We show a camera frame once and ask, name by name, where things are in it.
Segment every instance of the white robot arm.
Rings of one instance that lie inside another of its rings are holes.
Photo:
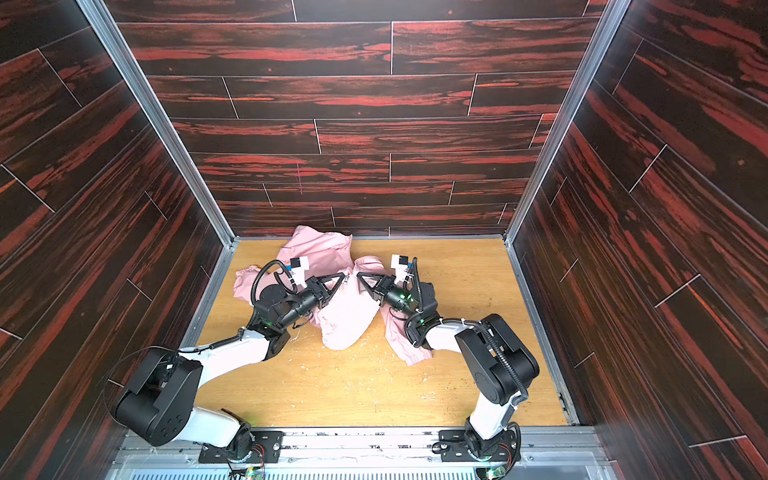
[[[278,264],[287,273],[287,268]],[[489,459],[502,442],[508,441],[504,437],[506,427],[517,405],[528,398],[527,388],[539,374],[538,364],[498,315],[474,322],[437,314],[434,288],[431,283],[419,282],[416,258],[409,276],[410,289],[406,289],[406,282],[398,286],[395,276],[361,273],[359,281],[382,305],[387,303],[409,316],[406,335],[414,346],[447,349],[464,356],[481,395],[467,418],[462,441],[470,455]],[[206,346],[177,352],[151,350],[123,388],[113,410],[116,420],[151,445],[187,440],[224,449],[228,461],[246,461],[254,442],[251,425],[230,412],[195,406],[197,389],[218,376],[279,353],[290,337],[286,328],[315,306],[326,305],[343,274],[310,277],[301,292],[279,282],[265,288],[256,300],[259,278],[252,290],[254,314],[247,327]],[[326,283],[334,279],[336,285],[329,290]]]

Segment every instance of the wooden table surface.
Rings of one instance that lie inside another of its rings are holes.
[[[232,296],[235,272],[272,260],[285,240],[240,243],[200,336],[200,344],[232,336],[251,307]],[[354,240],[352,258],[393,253],[419,258],[422,281],[435,285],[444,316],[481,319],[498,313],[538,360],[531,398],[513,419],[520,425],[565,425],[501,239]],[[342,351],[326,348],[319,329],[291,330],[281,354],[244,366],[204,385],[196,404],[226,408],[257,426],[464,425],[479,391],[461,354],[437,351],[407,366],[384,338],[377,313],[363,336]]]

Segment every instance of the pink jacket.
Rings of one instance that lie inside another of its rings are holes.
[[[376,310],[384,319],[384,336],[395,351],[409,366],[432,358],[432,352],[414,348],[406,339],[404,322],[396,319],[389,306],[379,308],[379,304],[370,297],[357,280],[358,272],[387,273],[378,257],[360,257],[352,262],[349,248],[352,237],[341,233],[320,233],[311,227],[299,226],[293,232],[293,238],[280,249],[277,259],[287,263],[295,257],[307,256],[310,268],[306,277],[329,275],[344,272],[347,278],[328,305],[315,312],[310,322],[323,331],[323,344],[330,349],[342,350],[356,342],[371,324]],[[259,267],[249,266],[237,272],[234,284],[234,296],[250,303],[250,288]],[[257,297],[261,290],[275,283],[273,275],[262,278],[257,288]]]

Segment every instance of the black mounting plate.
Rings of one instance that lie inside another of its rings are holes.
[[[264,463],[277,463],[280,458],[280,450],[283,448],[283,433],[278,431],[251,430],[254,444],[261,445],[264,449]],[[227,449],[220,449],[205,445],[200,450],[199,463],[227,463]],[[259,463],[259,456],[253,453],[244,463]]]
[[[511,449],[515,447],[515,443],[512,441],[514,432],[507,430],[502,432],[502,442],[509,445]],[[440,430],[440,442],[444,449],[440,449],[440,459],[444,462],[477,462],[469,454],[469,448],[464,441],[464,430]],[[507,452],[504,449],[499,449],[488,462],[506,462],[508,459]]]

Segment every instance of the black cable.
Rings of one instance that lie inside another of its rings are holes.
[[[392,307],[389,308],[389,314],[392,315],[393,317],[395,317],[398,320],[405,320],[405,321],[408,320],[407,316],[397,316],[397,315],[395,315],[395,310],[393,310]]]
[[[419,282],[419,267],[417,265],[419,259],[413,257],[411,262],[411,271],[413,272],[413,286],[416,287],[416,311],[422,309],[422,284]]]
[[[288,272],[288,267],[285,266],[285,264],[279,260],[272,260],[267,265],[264,265],[264,268],[259,270],[259,274],[256,275],[256,279],[253,281],[253,286],[250,288],[250,303],[251,305],[256,305],[256,287],[259,285],[259,280],[261,280],[261,277],[263,277],[266,272],[275,265],[280,265],[280,268],[283,269],[283,273],[290,276],[290,273]],[[295,286],[296,284],[293,282],[293,278],[291,277],[291,283]]]
[[[410,335],[408,335],[408,330],[409,330],[408,327],[410,326],[412,319],[414,319],[416,315],[417,313],[414,313],[412,316],[410,316],[408,319],[408,322],[406,323],[406,337],[408,338],[409,341],[412,341],[412,339],[410,338]],[[473,322],[471,320],[462,320],[462,319],[456,319],[456,318],[442,319],[441,323],[461,323],[462,325],[469,326],[470,328],[478,329],[483,339],[485,340],[485,343],[488,344],[496,353],[496,359],[498,359],[498,361],[504,367],[504,370],[506,370],[507,374],[509,374],[509,376],[511,377],[512,383],[515,384],[515,388],[520,391],[520,399],[515,404],[519,405],[520,403],[528,399],[528,389],[525,388],[525,385],[523,385],[522,380],[520,380],[520,376],[515,371],[515,369],[512,368],[512,365],[509,364],[509,361],[507,360],[506,355],[504,355],[504,352],[502,351],[501,346],[498,344],[496,337],[494,337],[491,334],[491,331],[488,330],[488,327],[483,325],[482,322]],[[423,345],[424,339],[426,338],[427,332],[429,330],[430,329],[427,329],[424,333],[422,333],[416,341],[412,341],[412,345],[414,347]]]
[[[512,368],[512,365],[509,364],[507,356],[504,355],[501,346],[496,341],[496,337],[494,337],[491,334],[491,331],[482,324],[480,324],[480,334],[483,335],[485,342],[491,346],[494,352],[496,352],[496,359],[502,364],[504,370],[506,370],[509,376],[512,378],[512,383],[515,384],[515,388],[520,391],[520,400],[515,403],[515,405],[517,406],[525,400],[528,400],[528,389],[525,388],[525,385],[523,385],[522,380],[520,380],[518,373],[515,371],[515,369]]]
[[[261,280],[261,277],[263,277],[264,275],[266,275],[266,272],[267,272],[267,271],[268,271],[268,270],[269,270],[269,269],[270,269],[272,266],[275,266],[275,265],[280,265],[280,268],[281,268],[281,269],[283,269],[283,273],[285,273],[286,275],[288,275],[288,277],[290,278],[290,281],[291,281],[291,283],[292,283],[294,286],[296,286],[296,284],[293,282],[293,277],[290,275],[290,273],[288,273],[288,267],[287,267],[287,266],[285,266],[285,264],[284,264],[283,262],[281,262],[281,261],[279,261],[279,260],[272,260],[272,261],[270,261],[270,262],[269,262],[267,265],[264,265],[264,268],[262,268],[261,270],[259,270],[259,274],[258,274],[258,275],[256,275],[256,279],[253,281],[253,285],[252,285],[252,286],[251,286],[251,288],[250,288],[250,304],[251,304],[251,305],[253,305],[253,315],[251,315],[251,316],[250,316],[250,321],[249,321],[248,323],[251,323],[251,322],[253,322],[253,321],[256,319],[256,317],[259,315],[259,312],[258,312],[258,310],[256,310],[256,288],[257,288],[257,286],[259,285],[259,281]],[[282,286],[283,286],[283,288],[285,288],[286,290],[288,290],[288,289],[285,287],[285,285],[283,285],[283,283],[280,281],[280,278],[278,278],[277,276],[276,276],[275,278],[277,278],[277,281],[280,283],[280,285],[282,285]]]

